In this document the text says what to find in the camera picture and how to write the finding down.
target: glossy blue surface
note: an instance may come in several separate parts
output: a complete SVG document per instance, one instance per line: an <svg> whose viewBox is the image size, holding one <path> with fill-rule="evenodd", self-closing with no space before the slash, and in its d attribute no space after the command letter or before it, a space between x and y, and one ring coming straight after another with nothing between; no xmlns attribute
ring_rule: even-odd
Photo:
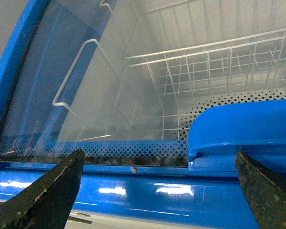
<svg viewBox="0 0 286 229"><path fill-rule="evenodd" d="M0 199L10 199L42 174L0 170ZM258 228L237 179L84 173L73 208L214 228Z"/></svg>
<svg viewBox="0 0 286 229"><path fill-rule="evenodd" d="M25 44L45 0L29 0L0 59L0 117Z"/></svg>
<svg viewBox="0 0 286 229"><path fill-rule="evenodd" d="M238 151L286 173L286 100L213 107L193 122L188 134L190 170L236 171Z"/></svg>

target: black dotted pattern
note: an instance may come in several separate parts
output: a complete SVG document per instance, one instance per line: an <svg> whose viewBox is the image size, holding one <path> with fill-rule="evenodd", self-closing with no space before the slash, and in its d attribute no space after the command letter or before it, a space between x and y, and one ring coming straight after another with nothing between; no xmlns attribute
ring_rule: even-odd
<svg viewBox="0 0 286 229"><path fill-rule="evenodd" d="M142 165L186 167L186 139L195 118L204 110L218 105L248 103L286 99L286 90L234 93L213 96L191 107L188 113L180 116L179 130L175 140L121 141L121 142L54 142L36 143L40 136L22 137L22 147L15 146L15 138L2 136L0 142L0 161L58 163L77 148L86 154L87 164L97 165Z"/></svg>

